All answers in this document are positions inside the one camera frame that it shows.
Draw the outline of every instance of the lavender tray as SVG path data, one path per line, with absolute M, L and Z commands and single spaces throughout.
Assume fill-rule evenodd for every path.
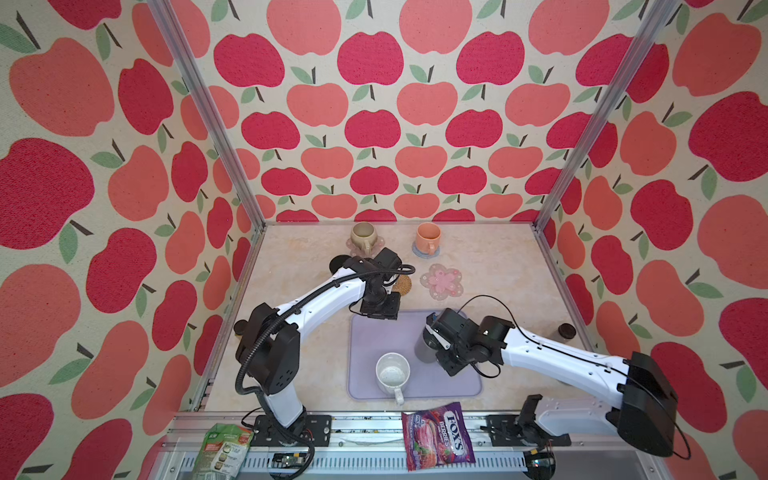
M 397 320 L 353 316 L 349 336 L 349 396 L 356 400 L 390 398 L 376 384 L 376 362 L 387 352 L 403 355 L 411 366 L 411 376 L 402 391 L 406 399 L 479 395 L 482 382 L 475 370 L 466 367 L 450 377 L 437 362 L 424 363 L 416 358 L 416 340 L 421 339 L 426 317 L 433 312 L 435 310 L 401 310 Z

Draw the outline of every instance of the green package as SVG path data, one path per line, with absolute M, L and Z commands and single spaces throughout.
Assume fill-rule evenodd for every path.
M 208 430 L 197 453 L 193 480 L 232 480 L 243 464 L 253 432 L 238 425 L 217 423 Z

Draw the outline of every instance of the apple print wallpaper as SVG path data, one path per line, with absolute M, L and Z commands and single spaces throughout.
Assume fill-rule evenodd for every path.
M 0 479 L 144 479 L 253 228 L 146 3 L 8 0 L 0 24 Z
M 532 220 L 642 18 L 625 0 L 192 1 L 269 222 Z M 664 79 L 654 55 L 637 102 Z M 616 148 L 609 125 L 594 161 Z
M 681 3 L 545 230 L 597 350 L 677 391 L 676 480 L 768 478 L 766 13 Z

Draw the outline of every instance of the flower-shaped coaster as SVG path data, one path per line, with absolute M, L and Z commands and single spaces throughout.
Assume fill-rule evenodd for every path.
M 366 255 L 365 252 L 363 252 L 357 245 L 352 243 L 352 239 L 348 238 L 346 239 L 346 247 L 349 248 L 349 255 L 351 257 L 363 257 L 366 258 L 368 255 Z M 376 240 L 376 245 L 373 246 L 373 249 L 371 250 L 370 257 L 373 258 L 376 255 L 379 254 L 379 252 L 382 251 L 382 248 L 384 248 L 384 237 L 379 237 L 378 240 Z
M 429 272 L 422 275 L 420 281 L 429 288 L 429 295 L 435 300 L 445 300 L 448 296 L 461 296 L 464 293 L 462 273 L 439 263 L 429 267 Z

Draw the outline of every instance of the white mug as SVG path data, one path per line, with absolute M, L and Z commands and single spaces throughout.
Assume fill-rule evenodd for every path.
M 376 379 L 379 381 L 379 388 L 384 393 L 394 395 L 398 405 L 406 402 L 402 396 L 402 389 L 410 376 L 411 366 L 399 353 L 385 353 L 376 362 Z

